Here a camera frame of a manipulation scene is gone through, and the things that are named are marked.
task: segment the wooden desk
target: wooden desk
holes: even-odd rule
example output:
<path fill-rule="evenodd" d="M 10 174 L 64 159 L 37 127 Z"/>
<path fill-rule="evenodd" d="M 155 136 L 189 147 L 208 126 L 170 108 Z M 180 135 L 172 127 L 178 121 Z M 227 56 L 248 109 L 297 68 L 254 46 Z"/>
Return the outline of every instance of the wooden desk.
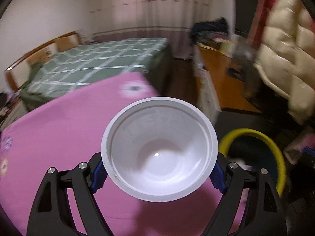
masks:
<path fill-rule="evenodd" d="M 221 109 L 231 108 L 250 112 L 260 112 L 243 98 L 244 83 L 226 74 L 231 59 L 213 51 L 199 47 L 205 69 L 209 71 Z"/>

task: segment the bowl rim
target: bowl rim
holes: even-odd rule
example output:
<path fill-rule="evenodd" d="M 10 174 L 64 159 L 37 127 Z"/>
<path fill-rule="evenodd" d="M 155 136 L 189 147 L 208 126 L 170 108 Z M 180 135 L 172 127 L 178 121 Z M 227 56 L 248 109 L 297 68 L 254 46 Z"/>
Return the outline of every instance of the bowl rim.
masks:
<path fill-rule="evenodd" d="M 150 102 L 150 101 L 158 101 L 158 100 L 163 100 L 163 101 L 172 101 L 174 103 L 179 103 L 181 105 L 184 105 L 189 108 L 190 112 L 194 115 L 197 115 L 200 117 L 200 119 L 204 122 L 204 130 L 206 131 L 206 134 L 210 136 L 210 138 L 207 140 L 207 144 L 211 146 L 211 151 L 208 150 L 207 158 L 208 160 L 206 161 L 203 171 L 200 172 L 199 177 L 197 180 L 194 180 L 189 186 L 185 186 L 183 190 L 180 190 L 176 193 L 171 193 L 171 194 L 165 194 L 165 195 L 151 195 L 143 192 L 139 192 L 129 186 L 128 183 L 124 182 L 123 180 L 120 180 L 119 173 L 115 171 L 115 168 L 112 166 L 112 162 L 110 161 L 108 155 L 107 155 L 107 148 L 108 148 L 108 137 L 110 136 L 110 133 L 113 130 L 116 130 L 116 128 L 113 128 L 114 123 L 117 121 L 117 119 L 122 116 L 125 112 L 127 112 L 129 109 L 132 107 L 145 103 L 145 102 Z M 109 122 L 107 125 L 105 132 L 102 137 L 102 142 L 101 142 L 101 157 L 103 161 L 103 165 L 109 175 L 109 177 L 113 180 L 113 182 L 124 192 L 128 193 L 129 195 L 141 199 L 141 200 L 146 200 L 146 201 L 151 201 L 151 202 L 166 202 L 166 201 L 173 201 L 176 199 L 180 199 L 185 197 L 186 195 L 189 195 L 190 193 L 194 192 L 197 190 L 205 181 L 206 179 L 210 176 L 210 173 L 212 172 L 215 162 L 217 159 L 218 155 L 218 140 L 217 136 L 214 130 L 214 127 L 212 126 L 211 122 L 209 119 L 206 117 L 206 115 L 201 112 L 198 108 L 195 106 L 191 105 L 190 103 L 187 103 L 185 101 L 182 101 L 180 99 L 176 98 L 169 98 L 169 97 L 153 97 L 153 98 L 145 98 L 141 99 L 139 101 L 136 101 L 125 108 L 123 108 L 121 111 L 119 111 Z"/>

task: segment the metal screw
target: metal screw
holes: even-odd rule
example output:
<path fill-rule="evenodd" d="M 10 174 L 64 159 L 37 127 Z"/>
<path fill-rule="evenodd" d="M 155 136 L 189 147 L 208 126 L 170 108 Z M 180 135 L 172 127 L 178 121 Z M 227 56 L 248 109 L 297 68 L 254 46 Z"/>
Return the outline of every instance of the metal screw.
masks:
<path fill-rule="evenodd" d="M 49 168 L 49 169 L 47 170 L 47 172 L 48 172 L 48 174 L 52 174 L 52 173 L 55 172 L 55 168 Z"/>
<path fill-rule="evenodd" d="M 266 170 L 266 169 L 261 169 L 260 172 L 261 172 L 262 174 L 264 174 L 264 175 L 267 175 L 267 174 L 268 174 L 268 170 Z"/>
<path fill-rule="evenodd" d="M 237 163 L 235 163 L 235 162 L 231 162 L 230 163 L 230 168 L 231 169 L 236 169 L 237 167 L 238 167 Z"/>
<path fill-rule="evenodd" d="M 85 169 L 87 166 L 88 166 L 88 164 L 86 162 L 81 162 L 79 164 L 79 168 L 81 168 L 81 169 Z"/>

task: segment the green plaid bedsheet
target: green plaid bedsheet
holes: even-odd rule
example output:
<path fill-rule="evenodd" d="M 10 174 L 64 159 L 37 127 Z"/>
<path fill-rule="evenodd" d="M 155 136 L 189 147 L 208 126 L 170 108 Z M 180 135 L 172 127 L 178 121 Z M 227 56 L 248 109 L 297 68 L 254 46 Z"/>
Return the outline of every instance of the green plaid bedsheet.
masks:
<path fill-rule="evenodd" d="M 165 38 L 134 38 L 80 45 L 55 54 L 25 91 L 51 100 L 114 75 L 150 71 L 152 60 L 167 44 Z"/>

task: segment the bed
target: bed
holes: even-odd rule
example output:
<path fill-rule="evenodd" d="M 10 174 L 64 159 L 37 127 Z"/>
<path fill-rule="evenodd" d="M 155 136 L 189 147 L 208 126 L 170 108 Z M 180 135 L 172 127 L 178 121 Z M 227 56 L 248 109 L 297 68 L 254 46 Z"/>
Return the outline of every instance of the bed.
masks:
<path fill-rule="evenodd" d="M 117 112 L 157 95 L 142 73 L 120 74 L 56 98 L 7 127 L 1 136 L 0 204 L 17 229 L 26 235 L 32 203 L 48 168 L 62 171 L 88 161 L 100 151 L 104 130 Z M 84 233 L 73 191 L 68 195 L 76 228 Z M 115 236 L 199 236 L 221 194 L 207 179 L 185 198 L 152 203 L 131 197 L 108 177 L 94 197 Z"/>
<path fill-rule="evenodd" d="M 57 40 L 68 38 L 74 45 L 60 50 Z M 41 64 L 30 59 L 45 50 L 50 57 Z M 109 77 L 141 71 L 162 94 L 169 72 L 171 51 L 165 38 L 133 38 L 82 45 L 71 32 L 41 45 L 7 68 L 6 78 L 29 111 L 78 88 Z"/>

